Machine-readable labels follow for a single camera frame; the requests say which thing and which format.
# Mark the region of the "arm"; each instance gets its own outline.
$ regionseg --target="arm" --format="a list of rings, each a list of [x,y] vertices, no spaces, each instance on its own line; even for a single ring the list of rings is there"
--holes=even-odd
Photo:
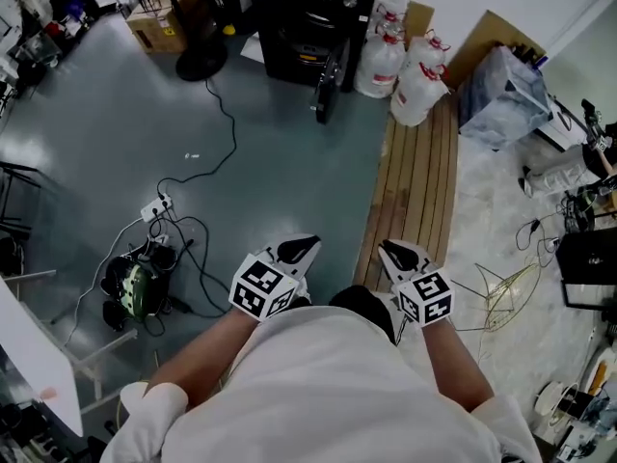
[[[202,404],[257,324],[255,319],[233,308],[161,366],[150,379],[148,390],[161,383],[172,383],[188,395],[189,405]]]
[[[234,308],[158,369],[101,463],[160,461],[157,455],[169,428],[186,413],[187,404],[197,406],[208,399],[257,324]]]
[[[468,412],[495,396],[480,367],[472,359],[448,320],[422,329],[440,393]]]
[[[611,177],[615,174],[617,174],[617,170],[615,170],[610,163],[608,162],[608,160],[606,159],[606,156],[604,155],[604,153],[599,150],[598,148],[596,148],[596,152],[598,153],[598,156],[600,157],[600,159],[602,160],[602,164],[604,166],[604,169],[606,170],[606,174]]]

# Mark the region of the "power strip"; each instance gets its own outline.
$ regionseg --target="power strip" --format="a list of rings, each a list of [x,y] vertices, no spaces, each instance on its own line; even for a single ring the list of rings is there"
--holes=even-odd
[[[164,200],[157,197],[154,201],[142,209],[142,219],[144,223],[149,223],[157,215],[162,216],[165,211],[172,208],[172,198],[167,194],[162,194]]]

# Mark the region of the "black chair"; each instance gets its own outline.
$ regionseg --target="black chair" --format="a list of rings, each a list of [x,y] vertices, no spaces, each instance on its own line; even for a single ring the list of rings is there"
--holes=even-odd
[[[40,188],[40,185],[33,181],[27,175],[21,172],[36,172],[39,170],[25,165],[16,165],[0,161],[0,170],[2,170],[2,179],[0,180],[0,201],[4,197],[2,209],[0,210],[0,230],[8,233],[12,237],[19,240],[27,240],[30,236],[31,227],[22,225],[21,218],[7,216],[7,203],[9,202],[9,194],[13,186],[13,180],[21,180],[28,185]]]

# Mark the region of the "red label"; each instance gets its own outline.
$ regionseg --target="red label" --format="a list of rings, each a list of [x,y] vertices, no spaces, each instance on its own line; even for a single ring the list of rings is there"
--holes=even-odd
[[[398,95],[396,95],[396,99],[403,106],[407,102],[407,98],[403,96],[403,94],[399,91]]]
[[[378,73],[373,75],[373,82],[375,83],[388,84],[388,82],[392,82],[394,79],[396,79],[396,75],[379,75]]]

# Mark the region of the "white shirt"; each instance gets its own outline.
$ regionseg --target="white shirt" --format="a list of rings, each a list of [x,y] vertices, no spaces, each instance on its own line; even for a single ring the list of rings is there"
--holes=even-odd
[[[187,399],[178,386],[154,387],[101,462],[541,462],[512,397],[468,414],[344,309],[268,319],[219,393],[185,413]]]

